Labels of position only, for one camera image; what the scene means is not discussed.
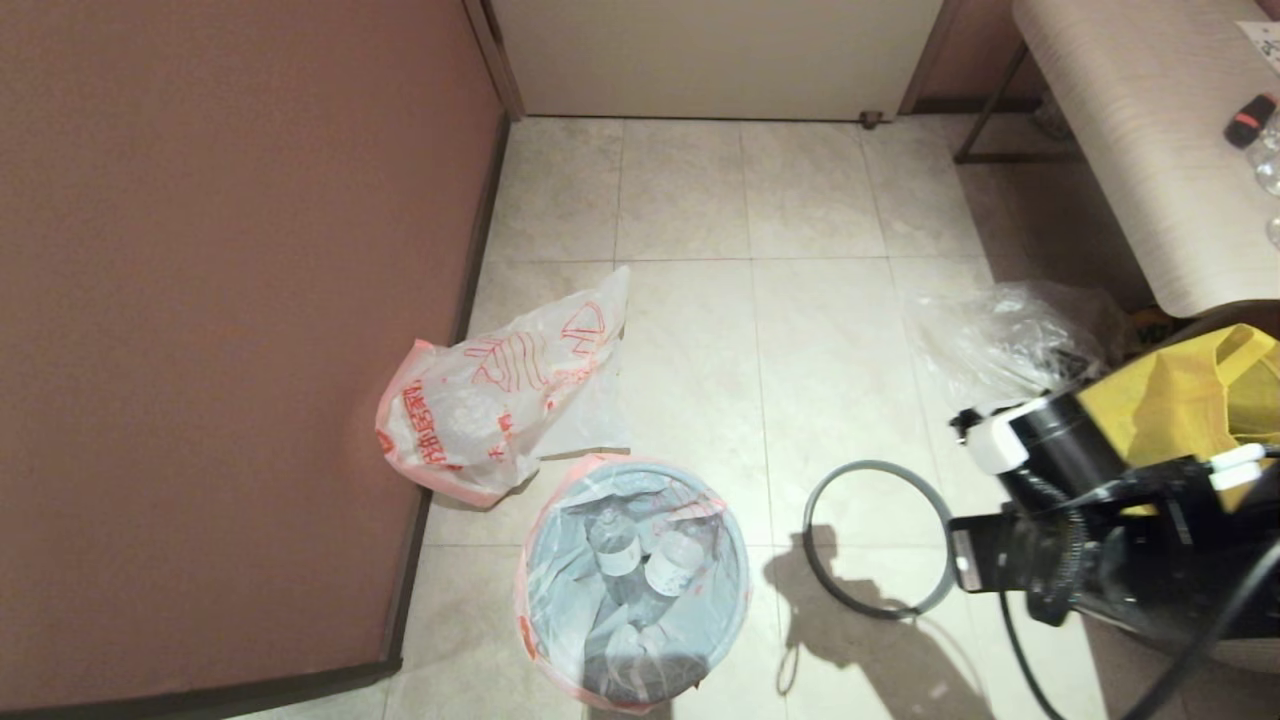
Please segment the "dark metal table leg frame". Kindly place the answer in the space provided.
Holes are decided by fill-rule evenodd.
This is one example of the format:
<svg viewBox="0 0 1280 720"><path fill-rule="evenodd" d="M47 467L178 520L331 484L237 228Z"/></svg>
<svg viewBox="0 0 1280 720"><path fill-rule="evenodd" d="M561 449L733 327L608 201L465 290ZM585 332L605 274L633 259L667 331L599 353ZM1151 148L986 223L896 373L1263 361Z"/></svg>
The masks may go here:
<svg viewBox="0 0 1280 720"><path fill-rule="evenodd" d="M1025 165L1025 164L1059 164L1084 161L1085 156L1079 149L1052 151L1052 152L975 152L974 149L980 140L986 127L989 124L997 106L1005 99L1015 76L1030 55L1025 41L1020 41L1014 50L996 90L984 101L980 113L975 118L972 128L965 135L952 160L957 167L969 165Z"/></svg>

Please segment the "crumpled clear plastic bag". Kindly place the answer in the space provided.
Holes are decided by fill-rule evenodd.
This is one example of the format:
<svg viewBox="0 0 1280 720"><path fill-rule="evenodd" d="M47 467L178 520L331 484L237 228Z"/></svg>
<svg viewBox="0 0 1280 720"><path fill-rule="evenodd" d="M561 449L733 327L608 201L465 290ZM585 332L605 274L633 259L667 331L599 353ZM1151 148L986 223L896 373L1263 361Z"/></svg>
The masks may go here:
<svg viewBox="0 0 1280 720"><path fill-rule="evenodd" d="M1089 354L1112 372L1138 345L1129 315L1107 293L1050 281L918 295L905 314L927 373L956 413L1064 391L1044 386L1041 356L1050 347Z"/></svg>

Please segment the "white door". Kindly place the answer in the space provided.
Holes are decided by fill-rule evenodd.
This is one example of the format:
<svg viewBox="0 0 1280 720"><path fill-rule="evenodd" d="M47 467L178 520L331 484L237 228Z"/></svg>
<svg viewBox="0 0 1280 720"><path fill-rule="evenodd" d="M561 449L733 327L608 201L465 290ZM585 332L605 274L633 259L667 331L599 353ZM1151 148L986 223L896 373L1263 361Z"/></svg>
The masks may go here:
<svg viewBox="0 0 1280 720"><path fill-rule="evenodd" d="M897 114L943 0L484 0L535 117Z"/></svg>

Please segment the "wood-grain table top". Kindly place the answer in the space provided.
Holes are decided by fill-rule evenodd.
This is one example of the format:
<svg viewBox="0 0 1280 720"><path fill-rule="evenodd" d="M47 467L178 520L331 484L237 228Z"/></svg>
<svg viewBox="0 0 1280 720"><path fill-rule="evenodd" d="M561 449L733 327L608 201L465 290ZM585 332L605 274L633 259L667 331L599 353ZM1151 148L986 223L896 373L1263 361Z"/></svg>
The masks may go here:
<svg viewBox="0 0 1280 720"><path fill-rule="evenodd" d="M1012 18L1155 293L1175 316L1280 300L1280 199L1225 140L1280 76L1257 0L1012 0Z"/></svg>

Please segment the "clear plastic bottle barcode label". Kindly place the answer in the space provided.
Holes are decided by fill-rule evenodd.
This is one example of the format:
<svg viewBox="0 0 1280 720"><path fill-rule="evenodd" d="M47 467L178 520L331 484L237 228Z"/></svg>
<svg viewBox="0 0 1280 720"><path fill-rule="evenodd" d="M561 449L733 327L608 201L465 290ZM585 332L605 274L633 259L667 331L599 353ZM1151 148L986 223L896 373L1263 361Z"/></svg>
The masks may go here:
<svg viewBox="0 0 1280 720"><path fill-rule="evenodd" d="M623 510L607 506L588 530L588 543L604 577L622 578L640 568L643 547L637 523Z"/></svg>

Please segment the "beige ribbed round stool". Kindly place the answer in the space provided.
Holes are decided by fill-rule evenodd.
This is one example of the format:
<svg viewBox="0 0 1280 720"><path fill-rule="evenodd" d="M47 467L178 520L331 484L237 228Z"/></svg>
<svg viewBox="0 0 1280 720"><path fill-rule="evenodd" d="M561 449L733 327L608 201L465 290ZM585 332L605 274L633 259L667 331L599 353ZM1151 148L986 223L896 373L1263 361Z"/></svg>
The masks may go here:
<svg viewBox="0 0 1280 720"><path fill-rule="evenodd" d="M1169 641L1160 635L1152 638L1140 634L1129 625L1116 623L1111 618L1097 612L1084 611L1082 615L1093 623L1100 623L1102 626L1121 633L1148 650L1169 657L1175 656L1187 644L1184 639L1176 637ZM1207 660L1249 673L1280 675L1280 635L1221 639L1208 651Z"/></svg>

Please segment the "new red-printed plastic bag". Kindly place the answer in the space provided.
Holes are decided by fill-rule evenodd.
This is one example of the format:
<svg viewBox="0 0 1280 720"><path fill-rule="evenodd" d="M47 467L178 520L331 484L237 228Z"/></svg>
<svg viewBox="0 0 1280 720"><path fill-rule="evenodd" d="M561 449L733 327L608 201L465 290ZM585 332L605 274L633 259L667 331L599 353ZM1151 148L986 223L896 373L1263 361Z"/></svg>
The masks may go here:
<svg viewBox="0 0 1280 720"><path fill-rule="evenodd" d="M545 459L630 448L620 400L630 286L622 266L476 338L416 341L378 405L385 460L486 510Z"/></svg>

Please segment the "yellow fabric tote bag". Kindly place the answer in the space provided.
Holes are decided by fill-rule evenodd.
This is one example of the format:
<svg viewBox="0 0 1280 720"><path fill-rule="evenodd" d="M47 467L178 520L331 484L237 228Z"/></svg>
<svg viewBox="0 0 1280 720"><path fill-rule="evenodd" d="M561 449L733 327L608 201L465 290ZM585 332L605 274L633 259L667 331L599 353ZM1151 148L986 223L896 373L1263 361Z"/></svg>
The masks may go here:
<svg viewBox="0 0 1280 720"><path fill-rule="evenodd" d="M1280 447L1280 341L1230 325L1137 359L1079 400L1133 468Z"/></svg>

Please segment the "white printed paper sheet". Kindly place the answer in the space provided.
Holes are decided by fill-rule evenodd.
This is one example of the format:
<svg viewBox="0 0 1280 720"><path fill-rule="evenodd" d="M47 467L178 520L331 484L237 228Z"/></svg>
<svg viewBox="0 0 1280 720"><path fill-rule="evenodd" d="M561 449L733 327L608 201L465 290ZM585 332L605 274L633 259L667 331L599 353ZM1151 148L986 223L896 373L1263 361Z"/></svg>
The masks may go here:
<svg viewBox="0 0 1280 720"><path fill-rule="evenodd" d="M1280 22L1238 20L1236 27L1274 74L1280 77Z"/></svg>

